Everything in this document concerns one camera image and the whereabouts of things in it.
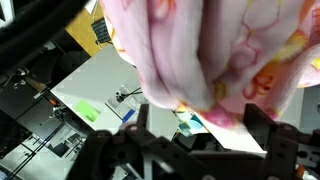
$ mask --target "white table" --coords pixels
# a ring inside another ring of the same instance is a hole
[[[119,130],[122,120],[113,112],[116,109],[110,106],[108,100],[115,96],[122,85],[130,91],[137,89],[138,74],[132,65],[119,57],[113,46],[107,46],[54,87],[51,92],[79,117],[81,116],[74,107],[81,100],[87,101],[100,115],[94,122],[81,117],[83,121],[94,130],[106,129],[114,134]],[[170,110],[150,105],[148,124],[148,129],[153,134],[171,140],[179,122]]]

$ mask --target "pink floral fabric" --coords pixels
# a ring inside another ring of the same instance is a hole
[[[100,2],[116,49],[160,107],[231,128],[246,103],[276,119],[298,84],[320,82],[319,0]]]

